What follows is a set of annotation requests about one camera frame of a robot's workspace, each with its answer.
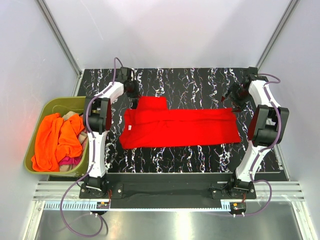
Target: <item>pink cloth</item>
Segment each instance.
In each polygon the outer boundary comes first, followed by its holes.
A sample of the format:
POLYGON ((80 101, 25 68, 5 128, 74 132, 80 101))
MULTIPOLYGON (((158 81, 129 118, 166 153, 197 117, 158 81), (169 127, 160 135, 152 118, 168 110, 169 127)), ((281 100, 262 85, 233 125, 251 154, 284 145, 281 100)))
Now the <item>pink cloth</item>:
POLYGON ((69 157, 69 156, 65 156, 60 162, 59 162, 59 166, 61 165, 67 165, 67 164, 73 164, 73 165, 78 165, 81 161, 81 156, 77 156, 77 157, 69 157))

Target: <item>white wall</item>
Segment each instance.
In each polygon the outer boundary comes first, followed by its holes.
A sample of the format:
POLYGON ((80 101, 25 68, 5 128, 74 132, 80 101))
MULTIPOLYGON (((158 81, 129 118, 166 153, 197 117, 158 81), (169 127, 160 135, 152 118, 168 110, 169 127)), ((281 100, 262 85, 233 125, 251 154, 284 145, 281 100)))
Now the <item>white wall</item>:
POLYGON ((282 79, 271 86, 290 116, 281 143, 289 174, 298 180, 320 236, 320 1, 295 9, 260 72, 282 79))
POLYGON ((0 1, 0 236, 21 239, 38 177, 23 159, 44 104, 70 96, 76 75, 34 0, 0 1))
POLYGON ((255 66, 289 0, 46 0, 80 68, 255 66))

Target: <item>laundry basket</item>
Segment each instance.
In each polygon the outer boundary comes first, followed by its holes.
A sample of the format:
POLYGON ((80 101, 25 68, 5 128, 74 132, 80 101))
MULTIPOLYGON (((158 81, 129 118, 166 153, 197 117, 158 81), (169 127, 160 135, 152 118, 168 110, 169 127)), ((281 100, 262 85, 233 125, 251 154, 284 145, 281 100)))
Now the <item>laundry basket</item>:
POLYGON ((59 97, 48 102, 39 117, 39 120, 36 124, 34 133, 32 135, 31 142, 29 144, 28 150, 24 157, 24 166, 29 173, 32 174, 43 174, 43 175, 54 175, 61 177, 80 177, 83 176, 88 169, 88 161, 89 161, 89 151, 88 151, 88 143, 85 144, 82 159, 80 163, 70 171, 59 172, 59 171, 35 171, 32 168, 31 158, 35 155, 35 143, 36 136, 39 129, 39 126, 45 116, 50 114, 59 113, 61 116, 67 114, 69 111, 73 111, 75 113, 83 113, 85 106, 85 96, 75 96, 75 97, 59 97))

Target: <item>pile of clothes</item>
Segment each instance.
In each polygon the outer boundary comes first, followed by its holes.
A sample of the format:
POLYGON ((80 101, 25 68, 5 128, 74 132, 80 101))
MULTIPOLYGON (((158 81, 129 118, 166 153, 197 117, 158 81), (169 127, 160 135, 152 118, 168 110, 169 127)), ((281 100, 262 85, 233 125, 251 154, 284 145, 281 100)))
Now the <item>pile of clothes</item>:
POLYGON ((83 118, 70 111, 44 117, 38 129, 32 168, 37 172, 67 172, 81 161, 87 133, 83 118))

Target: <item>folded red fabric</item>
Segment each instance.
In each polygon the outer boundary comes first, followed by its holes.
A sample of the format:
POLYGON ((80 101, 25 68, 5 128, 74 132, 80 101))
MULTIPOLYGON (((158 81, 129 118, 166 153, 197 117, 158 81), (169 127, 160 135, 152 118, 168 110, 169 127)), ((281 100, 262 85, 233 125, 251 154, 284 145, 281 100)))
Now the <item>folded red fabric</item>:
POLYGON ((124 113, 124 149, 217 145, 241 141, 231 108, 167 108, 165 97, 143 96, 124 113))

